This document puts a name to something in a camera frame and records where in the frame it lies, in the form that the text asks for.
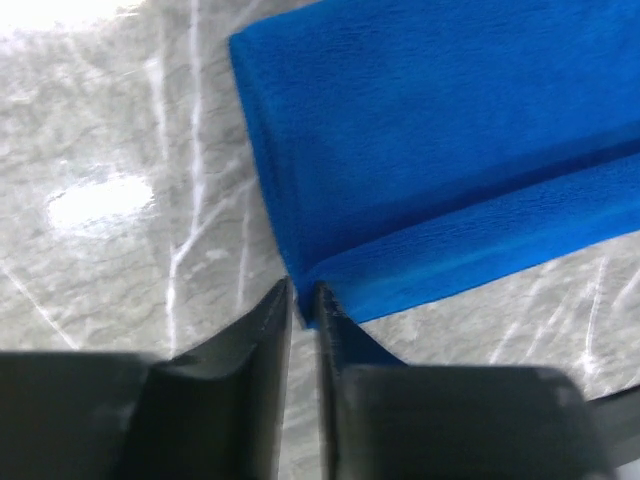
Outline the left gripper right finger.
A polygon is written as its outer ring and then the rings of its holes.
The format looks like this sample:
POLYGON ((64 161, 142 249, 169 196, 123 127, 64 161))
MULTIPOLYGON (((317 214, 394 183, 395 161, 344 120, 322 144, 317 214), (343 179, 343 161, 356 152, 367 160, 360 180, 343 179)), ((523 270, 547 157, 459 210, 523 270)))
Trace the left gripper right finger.
POLYGON ((409 365, 316 286, 329 479, 609 479, 586 401, 541 366, 409 365))

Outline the blue towel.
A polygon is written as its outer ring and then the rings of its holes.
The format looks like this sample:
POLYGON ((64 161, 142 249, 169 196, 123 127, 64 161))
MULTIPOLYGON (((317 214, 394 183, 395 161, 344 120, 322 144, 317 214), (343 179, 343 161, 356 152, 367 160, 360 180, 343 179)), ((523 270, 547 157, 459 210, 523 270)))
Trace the blue towel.
POLYGON ((639 227, 635 1, 320 1, 229 51, 315 322, 366 322, 639 227))

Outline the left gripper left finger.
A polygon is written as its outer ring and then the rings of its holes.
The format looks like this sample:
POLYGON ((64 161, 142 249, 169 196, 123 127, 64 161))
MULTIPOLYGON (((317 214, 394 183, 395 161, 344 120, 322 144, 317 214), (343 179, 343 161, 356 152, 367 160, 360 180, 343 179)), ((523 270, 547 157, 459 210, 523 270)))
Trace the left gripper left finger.
POLYGON ((273 479, 289 358, 282 279, 170 360, 138 352, 5 352, 5 479, 273 479))

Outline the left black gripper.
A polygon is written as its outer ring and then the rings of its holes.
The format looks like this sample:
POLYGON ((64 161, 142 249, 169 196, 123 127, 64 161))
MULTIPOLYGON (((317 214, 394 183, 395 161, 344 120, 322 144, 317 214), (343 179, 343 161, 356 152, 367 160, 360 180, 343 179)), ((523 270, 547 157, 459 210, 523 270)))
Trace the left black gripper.
POLYGON ((590 473, 639 472, 639 388, 587 401, 590 426, 582 454, 590 473))

